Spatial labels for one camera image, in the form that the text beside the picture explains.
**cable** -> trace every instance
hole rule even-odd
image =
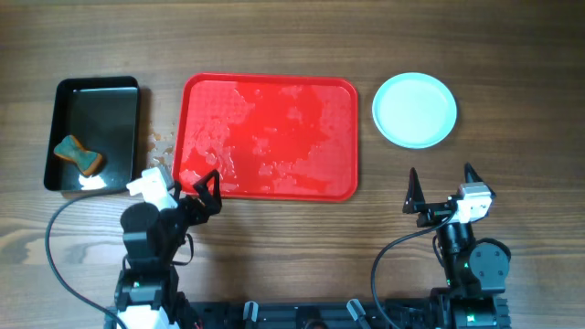
[[[92,302],[89,299],[83,297],[81,294],[79,294],[78,292],[74,291],[73,288],[71,288],[65,282],[65,280],[63,280],[63,277],[61,277],[61,274],[57,270],[57,267],[55,267],[55,261],[53,260],[53,257],[51,256],[51,249],[50,249],[50,246],[48,244],[48,239],[50,238],[51,228],[53,227],[53,223],[55,223],[55,219],[57,219],[57,216],[66,207],[70,206],[71,204],[73,204],[73,203],[75,203],[77,201],[80,201],[80,200],[83,200],[83,199],[86,199],[86,198],[89,198],[89,197],[94,197],[94,196],[108,196],[108,195],[113,195],[113,194],[118,194],[118,193],[124,192],[125,190],[126,189],[101,191],[101,192],[93,193],[93,194],[86,195],[86,196],[79,196],[77,198],[74,198],[74,199],[68,201],[63,206],[61,206],[59,209],[57,209],[57,211],[55,211],[55,213],[53,214],[53,216],[51,217],[51,219],[48,221],[47,230],[45,231],[45,252],[47,253],[48,265],[53,270],[53,274],[55,274],[55,277],[57,277],[57,280],[59,281],[59,283],[61,283],[61,285],[63,286],[63,288],[65,288],[73,296],[77,297],[80,301],[85,302],[86,304],[88,304],[89,306],[95,308],[96,310],[98,310],[98,311],[106,314],[107,316],[110,316],[113,319],[113,321],[115,321],[122,329],[128,329],[128,328],[126,327],[126,325],[124,324],[124,322],[122,321],[122,319],[120,319],[118,317],[118,315],[114,314],[113,312],[107,310],[104,307],[99,306],[97,303]]]
[[[394,324],[392,322],[392,320],[390,319],[390,317],[386,314],[386,312],[384,311],[384,308],[382,307],[382,304],[380,303],[380,300],[378,298],[378,294],[376,293],[376,269],[378,268],[378,263],[380,262],[380,260],[382,259],[382,257],[386,253],[386,251],[390,250],[392,247],[394,247],[394,246],[398,245],[399,243],[404,242],[408,239],[416,238],[416,237],[419,237],[421,235],[431,233],[433,231],[436,231],[439,228],[444,227],[445,225],[447,225],[451,221],[451,219],[453,218],[453,216],[455,214],[456,214],[456,211],[453,211],[453,213],[447,219],[445,219],[441,224],[436,225],[432,228],[425,228],[423,230],[409,234],[409,235],[404,236],[402,238],[395,239],[394,241],[390,242],[386,247],[384,247],[384,249],[382,249],[379,252],[379,254],[376,256],[376,259],[374,260],[374,265],[372,266],[372,275],[370,277],[370,280],[371,280],[370,284],[372,287],[372,297],[374,297],[374,303],[376,304],[376,307],[378,308],[378,311],[380,312],[380,314],[382,314],[382,317],[384,317],[386,322],[388,322],[390,324],[390,326],[394,327],[395,329],[400,329],[400,327],[397,326],[396,324]]]
[[[441,264],[441,267],[444,268],[445,265],[443,265],[443,263],[442,263],[441,254],[439,253],[439,250],[437,249],[437,235],[436,234],[434,237],[432,237],[432,251],[435,252],[435,256],[437,256],[437,260],[439,261],[439,264]]]

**orange sponge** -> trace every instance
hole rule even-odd
[[[80,141],[73,135],[63,138],[63,141],[55,146],[53,153],[77,165],[84,175],[95,173],[103,160],[101,154],[83,148]]]

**wood grain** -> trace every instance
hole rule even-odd
[[[470,161],[498,193],[477,237],[514,253],[505,294],[515,328],[585,327],[585,3],[432,1],[8,1],[0,5],[0,328],[101,328],[48,268],[44,229],[65,199],[42,186],[57,84],[133,75],[143,87],[141,167],[169,147],[185,81],[200,71],[334,76],[360,95],[360,183],[343,204],[229,200],[193,229],[180,270],[194,301],[369,299],[402,215],[408,171],[432,201]],[[386,141],[371,102],[389,77],[420,71],[456,96],[455,130],[411,151]],[[124,254],[122,211],[138,199],[79,203],[51,240],[66,280],[111,304]],[[187,250],[181,250],[187,257]],[[382,296],[442,286],[431,237],[390,252]]]

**black tray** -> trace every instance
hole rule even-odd
[[[138,144],[140,91],[133,77],[67,79],[57,86],[48,140],[45,187],[50,191],[124,188],[133,179]],[[84,176],[53,149],[72,134],[104,157],[99,171]]]

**red tray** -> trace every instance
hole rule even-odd
[[[357,188],[357,91],[336,78],[200,73],[183,94],[173,178],[227,197],[343,201]]]

